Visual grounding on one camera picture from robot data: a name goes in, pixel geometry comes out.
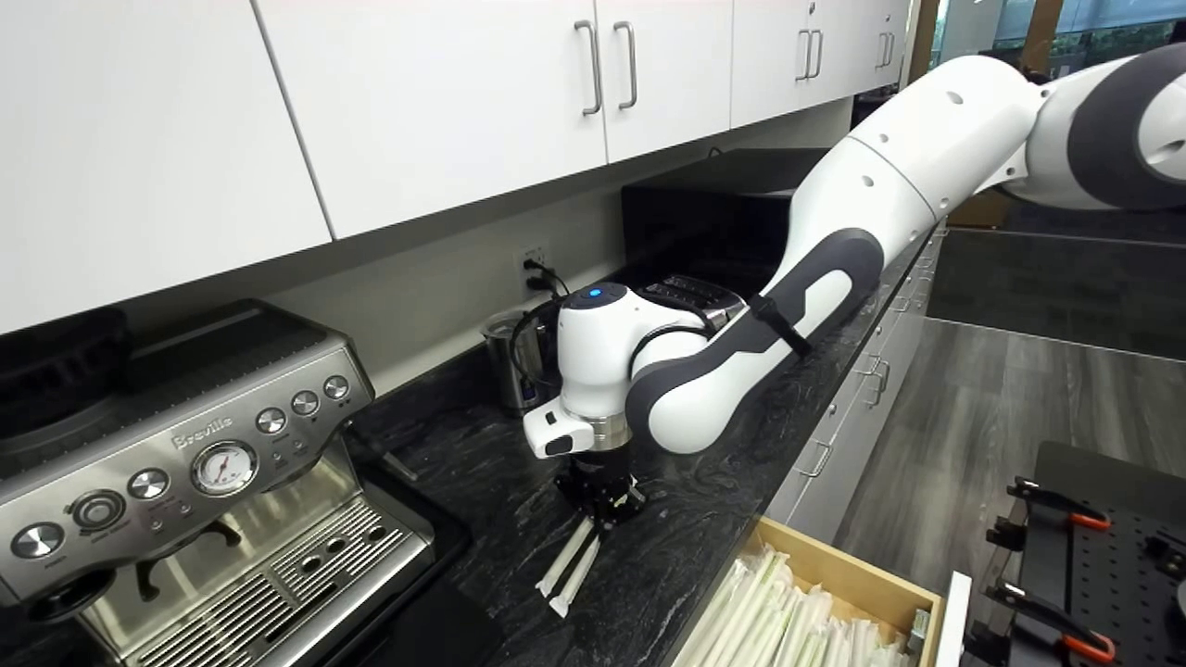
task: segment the dial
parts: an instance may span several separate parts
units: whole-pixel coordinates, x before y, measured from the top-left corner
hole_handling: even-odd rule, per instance
[[[255,429],[259,433],[285,433],[285,425],[290,425],[290,417],[285,417],[281,406],[268,406],[268,411],[255,415]]]
[[[240,490],[249,490],[259,473],[259,461],[249,445],[240,441],[219,441],[210,448],[202,448],[194,462],[194,483],[202,494],[216,496],[232,496]]]
[[[121,519],[121,496],[111,494],[111,490],[98,490],[91,496],[81,496],[72,503],[72,521],[81,527],[81,534],[95,534],[95,530],[106,530]]]
[[[171,490],[171,473],[159,467],[145,467],[124,483],[133,500],[159,500]]]
[[[344,395],[349,395],[349,378],[328,374],[328,378],[323,380],[323,393],[326,393],[328,399],[344,399]]]
[[[14,552],[18,558],[44,558],[44,555],[53,555],[61,542],[65,542],[61,527],[54,527],[54,521],[33,521],[33,527],[24,527],[24,530],[18,530],[18,534],[11,536],[11,552]]]
[[[295,395],[294,395],[294,411],[295,415],[315,415],[323,406],[323,399],[312,393],[312,389],[301,389]]]

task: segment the espresso machine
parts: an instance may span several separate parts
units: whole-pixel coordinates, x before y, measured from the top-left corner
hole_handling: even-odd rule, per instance
[[[77,380],[95,336],[7,378]],[[434,564],[434,527],[354,471],[373,399],[342,333],[232,309],[105,368],[0,433],[0,605],[77,622],[98,663],[320,663]]]

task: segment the pressure gauge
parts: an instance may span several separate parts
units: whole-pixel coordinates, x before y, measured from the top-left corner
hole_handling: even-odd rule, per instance
[[[210,496],[232,496],[249,490],[255,473],[255,451],[240,441],[219,441],[194,461],[194,483]]]

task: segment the espresso machine button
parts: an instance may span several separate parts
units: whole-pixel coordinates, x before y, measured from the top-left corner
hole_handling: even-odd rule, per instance
[[[159,500],[171,490],[171,473],[164,473],[159,467],[145,467],[124,483],[124,494],[133,500]]]
[[[72,521],[81,527],[81,534],[91,534],[91,530],[106,530],[121,519],[121,496],[118,494],[91,494],[91,496],[81,496],[72,503]]]
[[[61,542],[65,542],[61,527],[54,527],[54,521],[33,521],[33,527],[22,527],[22,530],[11,536],[11,552],[14,552],[18,558],[44,558],[44,555],[53,555]]]
[[[255,429],[259,433],[281,433],[290,425],[285,411],[281,406],[268,406],[255,415]]]
[[[312,389],[301,389],[295,395],[294,395],[294,411],[295,415],[320,415],[320,406],[323,406],[323,399],[312,393]]]
[[[328,399],[344,399],[344,395],[349,395],[349,378],[328,374],[328,378],[323,380],[323,389],[326,389]]]

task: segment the floor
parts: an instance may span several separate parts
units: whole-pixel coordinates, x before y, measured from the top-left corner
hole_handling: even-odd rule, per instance
[[[1039,441],[1186,477],[1186,362],[930,320],[836,550],[945,590],[1009,568],[982,534]]]
[[[925,312],[1186,358],[1183,284],[1186,244],[950,231]]]

